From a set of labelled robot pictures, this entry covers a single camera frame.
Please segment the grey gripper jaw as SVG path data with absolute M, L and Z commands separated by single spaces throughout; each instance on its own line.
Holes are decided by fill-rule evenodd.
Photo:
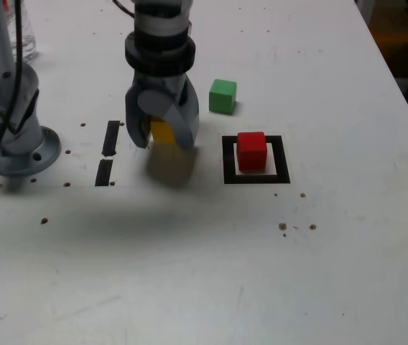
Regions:
M 150 116 L 138 105 L 142 91 L 142 88 L 130 88 L 126 93 L 126 128 L 134 144 L 139 148 L 146 148 L 151 136 L 151 125 Z
M 195 146 L 199 127 L 198 98 L 186 77 L 186 103 L 178 104 L 167 94 L 149 89 L 142 91 L 138 105 L 150 116 L 151 134 L 155 142 L 175 144 L 184 150 Z

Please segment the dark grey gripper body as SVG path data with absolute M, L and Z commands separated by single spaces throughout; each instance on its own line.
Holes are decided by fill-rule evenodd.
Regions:
M 178 104 L 186 103 L 186 74 L 157 77 L 134 71 L 131 85 L 131 104 L 137 104 L 142 91 L 157 90 L 164 92 Z

